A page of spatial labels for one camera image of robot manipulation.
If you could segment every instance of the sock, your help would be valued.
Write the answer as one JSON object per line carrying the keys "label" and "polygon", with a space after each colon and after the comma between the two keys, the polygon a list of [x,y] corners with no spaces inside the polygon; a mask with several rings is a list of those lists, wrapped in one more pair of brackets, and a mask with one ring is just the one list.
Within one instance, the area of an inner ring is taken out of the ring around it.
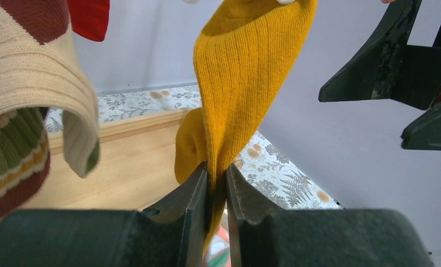
{"label": "sock", "polygon": [[73,31],[95,42],[106,38],[110,0],[68,0]]}
{"label": "sock", "polygon": [[[78,176],[85,177],[99,158],[98,103],[78,65],[67,2],[0,0],[0,117],[19,110],[33,114],[41,106],[63,109],[64,158]],[[37,131],[43,124],[41,115],[26,115],[23,121],[44,138]],[[22,120],[9,124],[9,132],[16,138],[0,142],[0,160],[5,159],[8,167],[4,172],[0,165],[0,180],[17,174],[26,162],[28,154],[18,149],[24,141],[17,137],[28,132],[22,124]]]}
{"label": "sock", "polygon": [[0,217],[40,189],[49,167],[47,131],[38,108],[0,115]]}
{"label": "sock", "polygon": [[224,0],[194,48],[202,108],[176,136],[175,173],[184,182],[207,160],[205,246],[226,200],[225,171],[251,139],[282,86],[311,27],[318,0]]}

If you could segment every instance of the yellow sock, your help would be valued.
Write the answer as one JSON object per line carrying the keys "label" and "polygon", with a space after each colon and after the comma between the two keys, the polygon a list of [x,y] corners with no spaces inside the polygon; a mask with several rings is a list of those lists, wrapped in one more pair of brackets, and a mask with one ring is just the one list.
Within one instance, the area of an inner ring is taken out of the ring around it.
{"label": "yellow sock", "polygon": [[318,0],[224,0],[194,48],[202,108],[176,137],[175,173],[183,183],[208,161],[206,243],[225,206],[224,173],[250,141],[281,88],[312,25]]}

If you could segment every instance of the white fingertip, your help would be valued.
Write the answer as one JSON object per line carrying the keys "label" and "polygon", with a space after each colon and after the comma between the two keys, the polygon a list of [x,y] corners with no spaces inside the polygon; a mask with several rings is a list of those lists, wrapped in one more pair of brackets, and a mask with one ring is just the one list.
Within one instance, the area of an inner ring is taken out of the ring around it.
{"label": "white fingertip", "polygon": [[280,4],[291,4],[294,3],[295,0],[277,0],[277,2]]}

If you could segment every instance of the beige knit fabric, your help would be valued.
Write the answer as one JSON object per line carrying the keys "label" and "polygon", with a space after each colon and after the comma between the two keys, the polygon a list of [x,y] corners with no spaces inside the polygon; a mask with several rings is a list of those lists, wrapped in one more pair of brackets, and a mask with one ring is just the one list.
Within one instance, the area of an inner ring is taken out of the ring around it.
{"label": "beige knit fabric", "polygon": [[98,142],[98,104],[78,64],[71,24],[61,36],[42,44],[2,5],[0,115],[23,107],[62,108],[65,160],[83,177]]}

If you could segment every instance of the wooden surface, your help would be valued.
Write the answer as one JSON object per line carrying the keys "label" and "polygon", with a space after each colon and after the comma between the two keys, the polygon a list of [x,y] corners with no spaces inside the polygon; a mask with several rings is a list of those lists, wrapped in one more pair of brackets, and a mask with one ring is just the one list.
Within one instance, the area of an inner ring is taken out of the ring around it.
{"label": "wooden surface", "polygon": [[51,172],[22,208],[139,209],[178,186],[174,176],[176,131],[188,109],[101,125],[100,163],[79,178],[63,159],[62,134],[49,134]]}

